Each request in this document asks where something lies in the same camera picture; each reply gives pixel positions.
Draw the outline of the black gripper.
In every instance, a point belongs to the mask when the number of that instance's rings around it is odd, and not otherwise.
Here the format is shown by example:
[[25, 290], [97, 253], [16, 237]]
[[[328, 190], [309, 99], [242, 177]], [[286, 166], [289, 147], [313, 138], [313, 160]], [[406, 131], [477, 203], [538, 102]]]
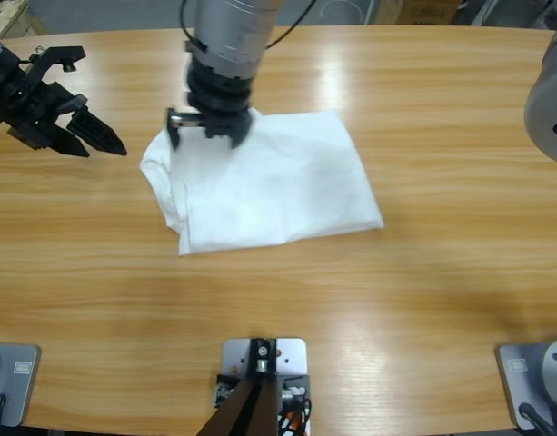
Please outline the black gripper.
[[187, 103], [196, 111], [181, 113], [169, 107], [165, 130], [174, 150], [181, 144], [180, 129], [200, 127], [208, 139], [224, 136], [234, 149], [244, 141], [252, 124], [251, 79], [228, 78], [193, 57], [187, 71]]
[[[8, 133], [32, 149], [50, 148], [59, 154], [88, 157], [81, 141], [95, 150], [126, 156], [124, 143], [116, 132], [85, 107], [87, 99], [74, 95], [58, 83], [43, 82], [55, 64], [66, 72], [85, 58], [82, 48], [49, 48], [22, 60], [9, 49], [0, 50], [0, 123]], [[21, 64], [28, 64], [22, 69]], [[55, 124], [62, 114], [72, 114], [68, 131]]]

